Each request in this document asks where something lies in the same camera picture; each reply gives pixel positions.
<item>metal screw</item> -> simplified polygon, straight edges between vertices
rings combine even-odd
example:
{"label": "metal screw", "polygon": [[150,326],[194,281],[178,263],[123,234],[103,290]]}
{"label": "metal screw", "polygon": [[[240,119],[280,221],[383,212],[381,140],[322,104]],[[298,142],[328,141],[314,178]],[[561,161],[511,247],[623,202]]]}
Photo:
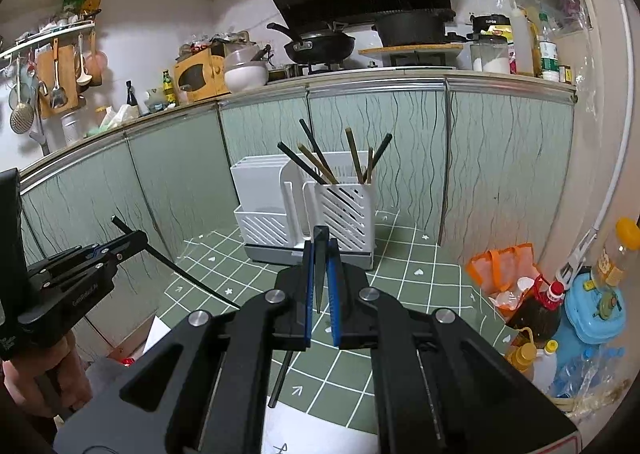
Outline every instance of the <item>metal screw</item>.
{"label": "metal screw", "polygon": [[287,298],[287,294],[280,289],[272,289],[264,294],[264,298],[269,304],[278,304]]}
{"label": "metal screw", "polygon": [[450,324],[456,319],[456,314],[448,308],[440,308],[436,311],[436,320],[441,324]]}
{"label": "metal screw", "polygon": [[371,286],[367,286],[366,288],[362,288],[358,293],[358,296],[362,300],[366,300],[367,302],[373,302],[374,300],[378,300],[380,297],[380,291],[372,288]]}
{"label": "metal screw", "polygon": [[204,326],[207,322],[209,322],[209,314],[206,311],[202,311],[201,309],[199,309],[189,315],[188,320],[194,328],[198,328],[200,326]]}

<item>chopstick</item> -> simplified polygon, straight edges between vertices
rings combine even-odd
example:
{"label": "chopstick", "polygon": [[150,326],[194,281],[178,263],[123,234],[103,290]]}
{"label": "chopstick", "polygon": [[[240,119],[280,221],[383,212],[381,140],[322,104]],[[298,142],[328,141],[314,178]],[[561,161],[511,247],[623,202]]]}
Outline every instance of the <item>chopstick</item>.
{"label": "chopstick", "polygon": [[300,157],[293,152],[289,147],[287,147],[286,145],[284,145],[284,143],[281,141],[280,143],[278,143],[278,148],[280,150],[282,150],[287,156],[289,156],[289,158],[291,159],[291,161],[293,161],[293,163],[295,163],[296,165],[298,165],[301,169],[303,169],[307,174],[309,174],[313,179],[316,180],[316,182],[320,183],[321,185],[327,185],[328,183],[326,181],[324,181],[317,173],[315,170],[313,170],[309,165],[307,165],[304,161],[302,161],[300,159]]}
{"label": "chopstick", "polygon": [[316,158],[308,148],[302,145],[302,143],[298,143],[298,149],[300,149],[300,152],[302,152],[306,156],[306,158],[311,161],[311,163],[313,163],[318,170],[322,172],[322,175],[324,175],[324,177],[326,177],[332,185],[338,184],[338,180],[331,173],[331,171],[327,170],[326,167],[322,163],[320,163],[318,158]]}
{"label": "chopstick", "polygon": [[326,162],[326,160],[324,159],[324,154],[322,154],[322,151],[320,150],[320,147],[318,147],[318,142],[316,141],[316,138],[314,138],[314,135],[311,134],[311,129],[309,129],[308,125],[306,124],[305,120],[303,118],[300,118],[300,125],[302,125],[302,130],[305,131],[306,137],[309,138],[309,141],[311,142],[311,148],[314,150],[314,152],[316,154],[318,154],[318,158],[321,161],[322,165],[324,165],[324,168],[326,168],[329,173],[331,174],[331,177],[333,177],[335,179],[334,173],[331,170],[331,167],[329,166],[329,163]]}
{"label": "chopstick", "polygon": [[368,178],[369,181],[365,181],[366,183],[371,184],[371,172],[373,170],[373,147],[369,147],[369,156],[367,159],[367,170],[364,172],[364,177]]}
{"label": "chopstick", "polygon": [[362,178],[362,170],[360,169],[360,160],[358,158],[358,150],[356,149],[356,142],[353,139],[353,131],[351,127],[347,127],[344,130],[347,134],[347,141],[349,142],[349,148],[351,150],[351,159],[353,159],[353,166],[356,169],[356,176],[358,177],[358,183],[360,185],[364,184],[364,179]]}
{"label": "chopstick", "polygon": [[389,143],[391,143],[391,140],[393,138],[394,137],[391,134],[386,134],[385,138],[382,140],[382,143],[380,144],[380,147],[378,147],[378,150],[376,150],[375,156],[373,156],[373,163],[371,164],[371,169],[367,170],[367,172],[364,175],[365,180],[369,179],[371,173],[373,172],[373,169],[378,164],[378,161],[380,161],[382,154],[385,152],[386,148],[389,146]]}

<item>kitchen utensil rack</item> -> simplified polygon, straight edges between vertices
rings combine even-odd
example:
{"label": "kitchen utensil rack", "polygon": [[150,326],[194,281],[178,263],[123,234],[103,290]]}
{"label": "kitchen utensil rack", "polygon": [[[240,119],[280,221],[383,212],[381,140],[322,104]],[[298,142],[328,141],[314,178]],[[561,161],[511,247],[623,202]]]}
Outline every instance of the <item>kitchen utensil rack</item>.
{"label": "kitchen utensil rack", "polygon": [[69,26],[64,26],[62,28],[55,28],[46,33],[41,33],[34,35],[33,37],[28,38],[24,42],[20,44],[16,44],[14,47],[7,49],[0,53],[0,60],[2,58],[9,59],[14,53],[20,53],[25,49],[31,48],[33,46],[43,46],[51,42],[54,38],[62,38],[65,35],[76,33],[79,31],[86,31],[95,28],[95,22],[92,20],[86,20],[82,22],[77,22],[75,24],[71,24]]}
{"label": "kitchen utensil rack", "polygon": [[[303,155],[298,155],[316,169]],[[350,152],[326,152],[338,185],[321,185],[283,155],[246,157],[231,167],[244,249],[259,262],[297,264],[312,228],[329,227],[347,262],[373,266],[375,174],[358,183]],[[359,151],[361,163],[367,151]]]}

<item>blue gripper pad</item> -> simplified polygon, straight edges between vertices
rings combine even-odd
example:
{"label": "blue gripper pad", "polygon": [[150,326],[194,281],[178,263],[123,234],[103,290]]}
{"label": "blue gripper pad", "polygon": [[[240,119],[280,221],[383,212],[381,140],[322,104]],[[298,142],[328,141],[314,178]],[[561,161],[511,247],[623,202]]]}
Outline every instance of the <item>blue gripper pad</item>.
{"label": "blue gripper pad", "polygon": [[311,257],[309,268],[306,272],[306,320],[305,320],[305,340],[306,347],[311,347],[311,331],[313,329],[314,312],[314,245],[311,244]]}
{"label": "blue gripper pad", "polygon": [[331,313],[331,336],[334,339],[335,347],[338,347],[342,337],[340,329],[340,299],[336,275],[337,260],[339,260],[338,257],[331,253],[326,265],[326,278],[329,286],[329,311]]}

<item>blue container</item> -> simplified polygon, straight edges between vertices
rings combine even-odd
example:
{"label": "blue container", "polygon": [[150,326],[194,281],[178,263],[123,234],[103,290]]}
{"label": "blue container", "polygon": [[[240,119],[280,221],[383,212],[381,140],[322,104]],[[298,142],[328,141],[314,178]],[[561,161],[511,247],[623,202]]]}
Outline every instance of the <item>blue container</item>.
{"label": "blue container", "polygon": [[596,289],[584,290],[588,280],[589,273],[578,275],[564,298],[560,326],[554,335],[554,340],[558,341],[558,370],[588,347],[609,342],[625,328],[626,309],[620,290],[616,288],[615,293],[622,310],[615,308],[608,320],[602,320],[595,315],[601,294]]}

